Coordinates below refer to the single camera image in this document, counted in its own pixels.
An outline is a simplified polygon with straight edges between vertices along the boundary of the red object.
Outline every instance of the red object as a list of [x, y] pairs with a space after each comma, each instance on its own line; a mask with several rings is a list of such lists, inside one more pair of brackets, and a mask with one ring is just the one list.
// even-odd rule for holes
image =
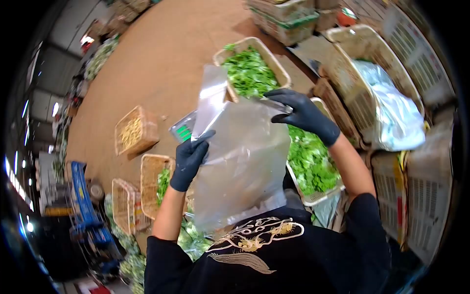
[[338, 18], [338, 24], [340, 26], [351, 26], [353, 24], [356, 24], [356, 20], [354, 18], [344, 14], [343, 10], [340, 10], [338, 12], [337, 18]]
[[106, 287], [103, 286], [103, 285], [99, 286], [98, 288], [91, 289], [91, 290], [90, 290], [90, 293], [91, 293], [91, 294], [111, 294], [111, 292], [109, 291], [109, 289], [106, 288]]
[[82, 52], [83, 52], [83, 54], [86, 54], [86, 52], [88, 51], [88, 49], [90, 48], [90, 46], [91, 46], [91, 43], [89, 43], [89, 42], [83, 43], [83, 45], [82, 45]]

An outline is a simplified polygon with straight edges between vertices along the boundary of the concrete floor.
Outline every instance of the concrete floor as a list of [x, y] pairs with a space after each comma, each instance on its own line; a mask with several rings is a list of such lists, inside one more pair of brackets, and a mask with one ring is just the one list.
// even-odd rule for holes
[[309, 69], [254, 25], [241, 0], [163, 0], [121, 37], [70, 126], [67, 160], [87, 162], [86, 177], [111, 192], [113, 178], [140, 187], [140, 158], [117, 157], [114, 126], [136, 105], [155, 113], [160, 142], [147, 153], [175, 155], [168, 128], [196, 109], [204, 64], [226, 44], [247, 36], [289, 56], [309, 77]]

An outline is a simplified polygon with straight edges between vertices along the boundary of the woven basket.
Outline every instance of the woven basket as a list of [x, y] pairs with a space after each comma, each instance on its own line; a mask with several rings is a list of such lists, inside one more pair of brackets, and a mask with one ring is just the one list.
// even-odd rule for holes
[[126, 234], [136, 232], [150, 226], [151, 220], [142, 213], [141, 194], [132, 184], [123, 179], [113, 179], [113, 220]]
[[378, 100], [354, 65], [354, 59], [370, 60], [380, 65], [400, 93], [413, 100], [424, 117], [423, 103], [410, 76], [387, 43], [371, 27], [358, 24], [329, 29], [326, 38], [336, 48], [327, 63], [328, 75], [365, 143], [372, 141]]
[[325, 78], [318, 79], [315, 88], [313, 88], [313, 95], [321, 98], [328, 109], [331, 110], [331, 114], [334, 120], [337, 122], [341, 132], [348, 138], [351, 144], [356, 149], [368, 150], [370, 149], [362, 140], [356, 126], [349, 117], [348, 112], [343, 107], [341, 100], [336, 95], [333, 87], [329, 84]]
[[[333, 122], [335, 122], [335, 119], [329, 112], [328, 108], [326, 107], [325, 103], [319, 99], [319, 98], [311, 98], [310, 99], [315, 105], [320, 109], [320, 111], [326, 115], [328, 118], [330, 118]], [[325, 191], [325, 192], [314, 192], [313, 194], [310, 195], [305, 195], [302, 190], [300, 189], [297, 178], [294, 174], [294, 171], [290, 167], [289, 163], [286, 163], [287, 170], [289, 171], [290, 176], [292, 177], [292, 180], [294, 181], [295, 187], [297, 189], [298, 194], [302, 198], [302, 202], [304, 203], [305, 206], [312, 207], [317, 205], [318, 203], [328, 199], [329, 196], [337, 195], [341, 190], [344, 190], [345, 186], [343, 185], [343, 181], [339, 179], [336, 183], [336, 186], [333, 187], [332, 189]]]
[[116, 0], [111, 5], [112, 9], [117, 15], [121, 15], [124, 17], [127, 23], [132, 22], [139, 14], [132, 9], [127, 3], [123, 2], [122, 0]]
[[150, 5], [149, 0], [123, 0], [128, 6], [138, 13], [141, 13]]
[[[141, 136], [133, 145], [124, 149], [121, 140], [121, 132], [131, 120], [136, 118], [140, 118], [141, 120]], [[157, 117], [153, 113], [145, 111], [141, 106], [137, 105], [132, 109], [114, 127], [116, 155], [138, 153], [158, 143], [160, 137], [158, 136], [157, 122]]]
[[[227, 58], [244, 50], [247, 50], [248, 46], [252, 46], [259, 52], [263, 60], [266, 62], [267, 66], [274, 72], [274, 76], [276, 77], [276, 80], [280, 85], [279, 88], [288, 89], [290, 87], [292, 81], [290, 80], [289, 74], [282, 67], [282, 65], [273, 55], [273, 53], [269, 51], [269, 49], [263, 42], [261, 42], [260, 39], [255, 37], [247, 37], [243, 40], [235, 42], [234, 44], [235, 52], [222, 49], [212, 57], [212, 60], [216, 66], [221, 66]], [[232, 97], [232, 101], [238, 103], [238, 101], [240, 101], [240, 97], [237, 94], [235, 88], [232, 87], [230, 83], [228, 83], [227, 85], [227, 90], [230, 93], [230, 96]]]
[[170, 169], [170, 178], [175, 170], [175, 160], [169, 156], [144, 154], [141, 159], [141, 201], [142, 211], [155, 220], [158, 212], [158, 174], [164, 168]]

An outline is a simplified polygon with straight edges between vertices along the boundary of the window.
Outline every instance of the window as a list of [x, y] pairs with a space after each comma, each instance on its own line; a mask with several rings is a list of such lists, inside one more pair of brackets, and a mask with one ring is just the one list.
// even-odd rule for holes
[[26, 228], [28, 229], [29, 232], [32, 232], [33, 229], [34, 229], [34, 226], [32, 225], [32, 223], [28, 222], [28, 224], [26, 225]]
[[57, 112], [59, 111], [59, 107], [60, 107], [59, 103], [56, 102], [54, 104], [54, 107], [52, 108], [52, 117], [54, 117], [57, 114]]
[[86, 42], [92, 43], [93, 41], [94, 41], [94, 39], [92, 37], [83, 36], [82, 39], [80, 40], [80, 45], [83, 45]]
[[24, 145], [26, 146], [26, 143], [28, 143], [29, 139], [29, 126], [26, 127], [26, 136], [24, 136]]
[[[16, 163], [17, 162], [18, 162], [18, 151], [16, 152], [16, 155], [15, 155], [15, 170], [16, 170]], [[20, 185], [19, 180], [16, 178], [16, 176], [15, 176], [16, 173], [14, 173], [13, 170], [11, 169], [10, 163], [9, 163], [6, 156], [5, 156], [5, 172], [9, 176], [10, 182], [13, 185], [13, 187], [15, 188], [15, 190], [18, 192], [18, 194], [20, 194], [20, 197], [25, 202], [30, 201], [29, 197], [26, 195], [26, 191], [23, 189], [23, 187]], [[31, 208], [32, 211], [34, 211], [34, 207], [32, 206], [32, 202], [30, 203], [30, 208]]]
[[40, 50], [41, 46], [42, 46], [42, 42], [39, 43], [38, 50], [36, 51], [36, 54], [34, 54], [34, 59], [28, 67], [28, 74], [26, 75], [26, 80], [27, 80], [26, 81], [26, 87], [29, 87], [29, 85], [32, 82], [32, 76], [33, 76], [33, 73], [34, 73], [34, 69], [36, 68], [36, 62], [38, 61], [39, 50]]
[[24, 114], [26, 113], [26, 110], [28, 109], [28, 103], [29, 103], [29, 100], [26, 100], [26, 103], [24, 104], [23, 114], [21, 115], [21, 118], [24, 118]]

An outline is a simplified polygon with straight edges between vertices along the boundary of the green leafy vegetable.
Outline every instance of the green leafy vegetable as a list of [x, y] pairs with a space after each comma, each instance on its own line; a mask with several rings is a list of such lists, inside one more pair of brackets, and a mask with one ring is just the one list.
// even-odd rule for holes
[[144, 294], [144, 286], [139, 283], [132, 283], [131, 290], [133, 294]]
[[124, 275], [131, 277], [132, 276], [132, 264], [129, 261], [129, 257], [131, 255], [127, 256], [126, 259], [124, 259], [120, 264], [119, 264], [119, 272]]
[[114, 222], [111, 223], [111, 232], [113, 233], [116, 238], [118, 238], [119, 243], [121, 246], [129, 253], [129, 254], [139, 254], [140, 249], [135, 237], [133, 235], [127, 235], [124, 233]]
[[193, 205], [190, 204], [189, 202], [188, 202], [188, 213], [190, 213], [190, 214], [194, 213]]
[[[224, 47], [229, 51], [233, 51], [234, 48], [234, 44]], [[230, 83], [241, 96], [262, 97], [265, 92], [279, 87], [274, 72], [252, 46], [227, 58], [222, 66], [227, 69]]]
[[113, 218], [113, 196], [111, 194], [107, 194], [104, 198], [104, 212], [110, 220]]
[[287, 160], [304, 195], [325, 192], [340, 178], [328, 149], [315, 134], [288, 126], [290, 147]]
[[117, 45], [118, 40], [114, 38], [106, 40], [103, 45], [98, 47], [94, 57], [91, 58], [86, 64], [85, 77], [88, 80], [92, 80], [96, 77], [104, 63], [108, 60], [111, 53], [113, 53], [114, 49], [116, 49]]
[[157, 189], [157, 204], [160, 206], [163, 201], [168, 184], [170, 183], [170, 170], [164, 168], [161, 173], [158, 174], [158, 189]]
[[206, 239], [204, 233], [198, 231], [192, 222], [183, 220], [177, 243], [191, 260], [195, 261], [204, 254], [213, 241]]
[[147, 258], [141, 254], [131, 256], [132, 277], [134, 283], [144, 284], [145, 267], [147, 266]]

